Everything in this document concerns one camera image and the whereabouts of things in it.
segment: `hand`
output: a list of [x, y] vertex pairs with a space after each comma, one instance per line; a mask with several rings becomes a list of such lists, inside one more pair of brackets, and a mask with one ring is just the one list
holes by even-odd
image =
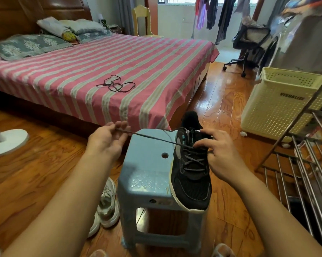
[[214, 129], [201, 129], [200, 131], [212, 135], [214, 139], [199, 140], [193, 147], [212, 148], [212, 151], [208, 152], [207, 159], [212, 172], [218, 178], [234, 186], [251, 174], [229, 134]]
[[130, 130], [127, 121], [109, 122], [107, 125], [99, 127], [88, 138], [86, 153], [100, 157], [109, 156], [113, 161], [117, 160], [128, 138], [128, 134], [116, 130], [118, 128]]

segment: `pink and white striped sheet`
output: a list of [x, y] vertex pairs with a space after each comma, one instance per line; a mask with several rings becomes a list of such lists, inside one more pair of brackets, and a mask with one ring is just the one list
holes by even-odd
[[[128, 120], [133, 131], [168, 128], [218, 54], [204, 40], [113, 34], [19, 61], [0, 59], [0, 91], [99, 125]], [[111, 75], [136, 87], [128, 93], [96, 87]]]

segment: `metal shoe rack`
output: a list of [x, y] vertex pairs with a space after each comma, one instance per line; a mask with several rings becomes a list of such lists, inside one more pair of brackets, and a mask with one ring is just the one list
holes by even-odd
[[[280, 201], [287, 207], [290, 213], [292, 213], [291, 204], [289, 202], [291, 197], [288, 195], [288, 187], [287, 187], [288, 183], [286, 182], [285, 177], [287, 176], [286, 179], [290, 178], [293, 181], [293, 184], [295, 184], [295, 190], [297, 193], [296, 198], [298, 202], [300, 201], [300, 205], [302, 207], [302, 211], [305, 216], [304, 221], [306, 222], [306, 224], [304, 225], [302, 223], [302, 225], [306, 226], [306, 229], [309, 231], [309, 233], [322, 244], [322, 160], [317, 159], [317, 155], [315, 154], [313, 147], [311, 145], [313, 142], [314, 145], [317, 147], [317, 150], [319, 151], [322, 159], [322, 149], [320, 147], [322, 145], [322, 140], [309, 138], [309, 137], [299, 137], [298, 135], [292, 134], [290, 132], [292, 127], [298, 122], [298, 120], [305, 113], [312, 114], [313, 118], [315, 119], [315, 121], [317, 121], [318, 125], [322, 130], [322, 111], [309, 109], [309, 107], [311, 106], [313, 101], [318, 97], [321, 91], [322, 91], [322, 85], [313, 94], [312, 98], [304, 106], [300, 114], [287, 127], [284, 134], [276, 141], [271, 151], [264, 157], [264, 159], [262, 160], [262, 162], [259, 164], [259, 166], [255, 171], [259, 173], [260, 172], [264, 173], [267, 187], [269, 185], [269, 180], [268, 180], [270, 178], [269, 173], [270, 172], [275, 173], [275, 180], [276, 180], [276, 185], [279, 192]], [[286, 136], [289, 136], [293, 139], [294, 151], [296, 156], [283, 154], [275, 150], [276, 147], [281, 144], [281, 141], [283, 140], [283, 138]], [[312, 161], [308, 161], [302, 157], [298, 143], [296, 142], [296, 139], [298, 140], [298, 138], [304, 141], [304, 144], [307, 150], [311, 154]], [[272, 154], [275, 154], [276, 156], [276, 159], [278, 162], [278, 169], [270, 168], [265, 165], [266, 160]], [[281, 169], [281, 164], [280, 164], [281, 157], [285, 157], [288, 159], [289, 165], [291, 166], [291, 169], [292, 169], [292, 174], [285, 173], [283, 169]], [[314, 187], [317, 187], [317, 186], [315, 186], [313, 182], [317, 184], [319, 188], [318, 192], [317, 192], [317, 189], [314, 190]]]

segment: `washing machine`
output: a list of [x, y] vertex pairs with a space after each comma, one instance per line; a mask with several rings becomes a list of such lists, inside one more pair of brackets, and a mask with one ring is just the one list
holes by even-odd
[[290, 17], [278, 27], [260, 61], [263, 67], [322, 74], [322, 16]]

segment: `person's right arm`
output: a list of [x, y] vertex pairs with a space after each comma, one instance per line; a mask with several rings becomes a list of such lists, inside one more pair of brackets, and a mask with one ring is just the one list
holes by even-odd
[[262, 239], [266, 256], [322, 257], [322, 246], [250, 172], [229, 134], [214, 129], [200, 131], [214, 139], [199, 140], [194, 147], [212, 148], [208, 153], [210, 168], [240, 195]]

